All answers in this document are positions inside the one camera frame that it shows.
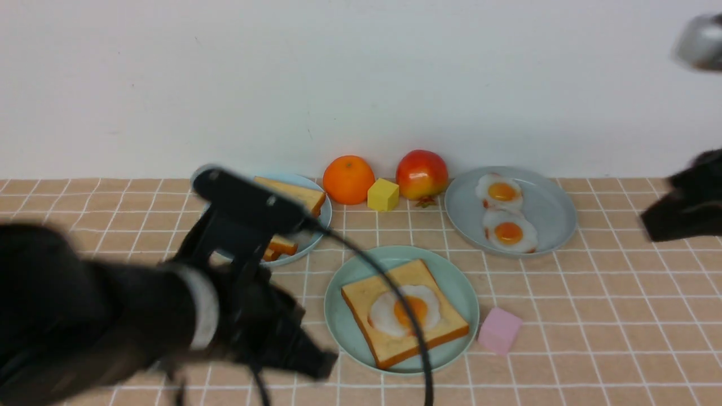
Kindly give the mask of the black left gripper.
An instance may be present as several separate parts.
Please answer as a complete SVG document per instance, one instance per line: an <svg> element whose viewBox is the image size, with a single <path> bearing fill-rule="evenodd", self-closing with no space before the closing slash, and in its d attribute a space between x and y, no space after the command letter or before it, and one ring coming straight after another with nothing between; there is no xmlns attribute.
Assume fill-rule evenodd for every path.
<svg viewBox="0 0 722 406"><path fill-rule="evenodd" d="M271 275L261 265L242 270L222 266L212 272L220 301L213 358L326 381L338 352L314 342L302 327L305 309Z"/></svg>

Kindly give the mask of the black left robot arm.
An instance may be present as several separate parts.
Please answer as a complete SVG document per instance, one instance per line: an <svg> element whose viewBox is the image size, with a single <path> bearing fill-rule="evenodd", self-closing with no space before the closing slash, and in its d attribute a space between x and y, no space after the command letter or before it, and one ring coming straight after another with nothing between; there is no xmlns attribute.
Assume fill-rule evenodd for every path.
<svg viewBox="0 0 722 406"><path fill-rule="evenodd" d="M330 377L338 353L269 269L80 256L57 229L2 224L2 404L53 405L140 372L221 361Z"/></svg>

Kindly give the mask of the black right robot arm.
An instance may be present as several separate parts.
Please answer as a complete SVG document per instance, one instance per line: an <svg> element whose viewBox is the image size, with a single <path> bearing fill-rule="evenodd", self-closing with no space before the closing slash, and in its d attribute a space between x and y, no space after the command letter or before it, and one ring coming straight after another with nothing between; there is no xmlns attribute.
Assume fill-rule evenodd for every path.
<svg viewBox="0 0 722 406"><path fill-rule="evenodd" d="M721 70L721 15L699 15L689 21L673 56L697 71ZM706 150L686 169L666 179L670 191L640 215L651 242L721 235L721 149Z"/></svg>

